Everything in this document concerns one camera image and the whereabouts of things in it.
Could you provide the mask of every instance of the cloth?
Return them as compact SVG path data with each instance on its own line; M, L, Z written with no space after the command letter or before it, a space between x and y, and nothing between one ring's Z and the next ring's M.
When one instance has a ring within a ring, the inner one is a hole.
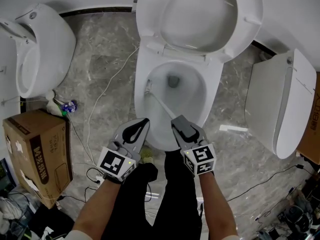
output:
M18 203L4 197L0 197L0 210L3 213L3 218L7 220L20 219L22 217L22 210Z
M0 234L4 235L7 233L10 227L10 222L4 218L4 214L0 211Z
M179 150L166 152L164 170L167 185L153 226L146 219L145 195L148 182L156 179L158 170L146 163L140 164L121 186L102 240L200 239L202 220L197 210L194 175ZM91 240L88 236L74 238L71 233L66 240Z

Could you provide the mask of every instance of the blue object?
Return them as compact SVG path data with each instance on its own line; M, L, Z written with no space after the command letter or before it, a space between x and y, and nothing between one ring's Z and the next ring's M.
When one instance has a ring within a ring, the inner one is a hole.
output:
M69 113L73 113L77 110L77 103L74 100L69 101L61 105L61 110Z

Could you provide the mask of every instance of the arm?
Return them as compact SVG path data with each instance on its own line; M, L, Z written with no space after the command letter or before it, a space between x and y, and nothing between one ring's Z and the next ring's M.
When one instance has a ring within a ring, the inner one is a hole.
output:
M199 175L210 240L237 236L234 215L211 172Z
M113 211L120 186L106 179L86 202L72 230L81 231L93 240L100 240Z

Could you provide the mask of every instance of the black baseboard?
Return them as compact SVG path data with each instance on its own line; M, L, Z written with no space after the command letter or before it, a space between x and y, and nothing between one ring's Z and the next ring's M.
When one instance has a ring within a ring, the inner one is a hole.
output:
M97 13L131 13L132 7L99 7L88 8L82 10L74 10L70 12L61 13L61 17L75 16L81 14L97 14Z
M263 52L265 52L266 54L269 54L270 56L275 56L277 55L273 50L270 50L269 48L265 47L263 44L253 40L251 43L253 46L259 48L260 50L262 50Z

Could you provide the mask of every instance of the yellow object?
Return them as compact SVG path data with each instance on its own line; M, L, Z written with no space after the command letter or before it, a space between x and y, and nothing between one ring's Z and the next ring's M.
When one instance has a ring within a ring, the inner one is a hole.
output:
M140 156L143 164L154 163L154 158L153 158L152 150L150 147L143 146L140 152Z

